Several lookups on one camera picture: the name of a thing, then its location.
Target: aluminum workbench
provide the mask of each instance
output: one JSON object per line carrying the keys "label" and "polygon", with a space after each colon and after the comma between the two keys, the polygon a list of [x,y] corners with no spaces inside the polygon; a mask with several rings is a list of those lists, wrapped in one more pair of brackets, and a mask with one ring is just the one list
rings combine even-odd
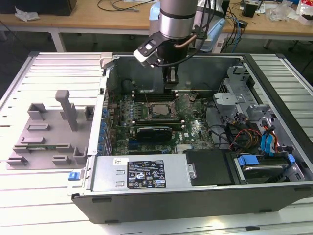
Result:
{"label": "aluminum workbench", "polygon": [[[77,109],[96,103],[102,77],[99,58],[100,53],[28,57],[0,101],[1,160],[11,153],[30,103],[59,109],[54,99],[58,89],[70,91]],[[312,87],[284,58],[262,54],[253,58],[313,140]],[[313,197],[279,212],[96,225],[71,200],[72,192],[82,186],[81,181],[67,180],[72,169],[7,171],[5,164],[0,163],[0,234],[313,234]]]}

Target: power supply label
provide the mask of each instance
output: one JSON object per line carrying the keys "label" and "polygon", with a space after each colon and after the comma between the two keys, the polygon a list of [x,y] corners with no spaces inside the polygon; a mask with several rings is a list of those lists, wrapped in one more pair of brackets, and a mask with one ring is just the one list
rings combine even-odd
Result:
{"label": "power supply label", "polygon": [[129,189],[166,187],[163,160],[128,162],[127,176]]}

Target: floor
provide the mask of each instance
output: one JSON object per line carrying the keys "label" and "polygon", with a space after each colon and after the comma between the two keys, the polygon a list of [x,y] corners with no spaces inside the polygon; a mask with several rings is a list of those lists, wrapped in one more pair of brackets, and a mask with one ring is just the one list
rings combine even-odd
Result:
{"label": "floor", "polygon": [[[48,33],[18,32],[17,37],[6,32],[7,41],[0,42],[0,97],[4,94],[11,81],[25,61],[29,51],[55,51],[55,47]],[[98,43],[92,43],[91,34],[63,34],[67,51],[114,51],[133,52],[136,47],[146,39],[146,36],[137,35],[131,38],[128,35],[103,35],[98,34]],[[299,70],[302,71],[307,62],[313,57],[313,44],[300,42],[293,52],[288,48],[293,46],[293,41],[272,41],[268,49],[263,48],[264,40],[242,39],[235,53],[281,53]],[[303,73],[304,77],[313,84],[313,63]]]}

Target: blue latch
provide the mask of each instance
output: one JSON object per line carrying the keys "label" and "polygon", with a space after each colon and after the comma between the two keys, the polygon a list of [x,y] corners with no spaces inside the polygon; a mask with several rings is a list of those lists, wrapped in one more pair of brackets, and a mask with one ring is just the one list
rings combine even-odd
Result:
{"label": "blue latch", "polygon": [[243,166],[243,165],[258,165],[258,164],[260,164],[258,158],[256,157],[256,155],[241,155],[238,158],[238,162],[239,162],[240,166]]}
{"label": "blue latch", "polygon": [[288,154],[288,159],[289,159],[290,163],[295,163],[295,158],[292,154]]}
{"label": "blue latch", "polygon": [[80,173],[79,172],[71,172],[68,176],[68,181],[77,181],[80,180]]}

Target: wooden table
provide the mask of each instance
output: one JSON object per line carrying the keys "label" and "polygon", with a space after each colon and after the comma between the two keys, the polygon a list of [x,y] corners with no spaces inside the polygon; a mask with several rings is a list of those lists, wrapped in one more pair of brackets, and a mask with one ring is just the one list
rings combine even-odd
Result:
{"label": "wooden table", "polygon": [[[232,0],[230,7],[238,0]],[[37,21],[23,22],[13,14],[0,14],[3,21],[12,31],[33,31],[51,33],[58,52],[65,51],[61,33],[102,33],[147,35],[149,32],[149,10],[151,4],[139,6],[139,12],[107,12],[97,7],[98,0],[77,0],[76,7],[70,16],[40,15]],[[120,2],[120,7],[129,7],[133,3]],[[109,0],[104,0],[101,7],[113,9]],[[243,17],[241,11],[232,8],[233,13],[241,20],[248,22],[243,37],[280,40],[313,40],[313,27],[304,26],[290,19],[289,22],[270,22],[265,14],[255,14],[253,18]],[[224,40],[232,32],[233,26],[226,20],[219,40]],[[0,30],[7,30],[0,25]]]}

